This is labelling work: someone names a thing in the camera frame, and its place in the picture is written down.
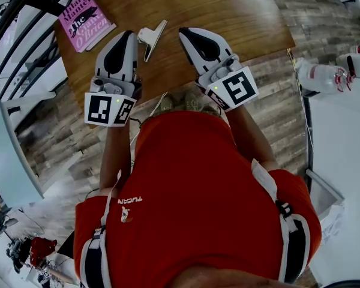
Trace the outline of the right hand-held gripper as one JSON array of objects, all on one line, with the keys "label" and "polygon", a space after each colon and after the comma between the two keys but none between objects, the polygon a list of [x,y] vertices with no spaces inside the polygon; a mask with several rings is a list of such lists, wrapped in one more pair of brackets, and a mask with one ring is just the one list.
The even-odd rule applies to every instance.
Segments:
[{"label": "right hand-held gripper", "polygon": [[222,36],[201,28],[179,28],[179,39],[198,73],[195,84],[222,110],[229,112],[259,95],[250,69]]}]

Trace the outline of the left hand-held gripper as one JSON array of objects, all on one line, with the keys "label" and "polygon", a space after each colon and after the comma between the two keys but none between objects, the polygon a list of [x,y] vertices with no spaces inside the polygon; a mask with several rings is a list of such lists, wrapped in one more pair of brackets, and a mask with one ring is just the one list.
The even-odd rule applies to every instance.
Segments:
[{"label": "left hand-held gripper", "polygon": [[97,56],[95,74],[85,94],[86,124],[123,127],[142,85],[137,79],[137,35],[127,30],[111,39]]}]

